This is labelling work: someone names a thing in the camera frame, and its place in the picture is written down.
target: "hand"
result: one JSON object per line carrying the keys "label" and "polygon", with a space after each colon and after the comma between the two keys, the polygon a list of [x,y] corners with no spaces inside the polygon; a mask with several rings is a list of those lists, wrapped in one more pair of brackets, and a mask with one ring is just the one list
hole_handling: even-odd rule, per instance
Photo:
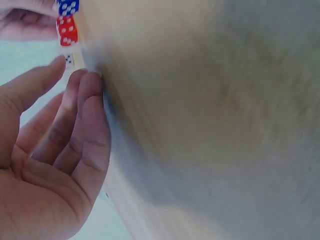
{"label": "hand", "polygon": [[111,139],[97,74],[74,72],[65,92],[19,130],[22,112],[64,70],[58,57],[0,87],[0,239],[72,237],[103,185]]}
{"label": "hand", "polygon": [[56,39],[58,16],[55,0],[0,0],[0,38]]}

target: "die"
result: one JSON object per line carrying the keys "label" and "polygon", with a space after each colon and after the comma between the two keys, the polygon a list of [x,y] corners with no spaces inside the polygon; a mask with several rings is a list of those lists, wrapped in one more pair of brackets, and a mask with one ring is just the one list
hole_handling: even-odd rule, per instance
{"label": "die", "polygon": [[74,56],[72,54],[64,54],[65,68],[70,69],[75,66]]}
{"label": "die", "polygon": [[56,29],[61,46],[69,47],[78,41],[78,31],[72,16],[60,16],[56,20]]}
{"label": "die", "polygon": [[60,39],[60,45],[62,47],[70,47],[78,42],[77,35],[60,36],[59,39]]}
{"label": "die", "polygon": [[56,0],[59,15],[71,16],[79,11],[79,0]]}
{"label": "die", "polygon": [[77,35],[77,27],[72,16],[60,16],[56,21],[56,29],[59,35]]}

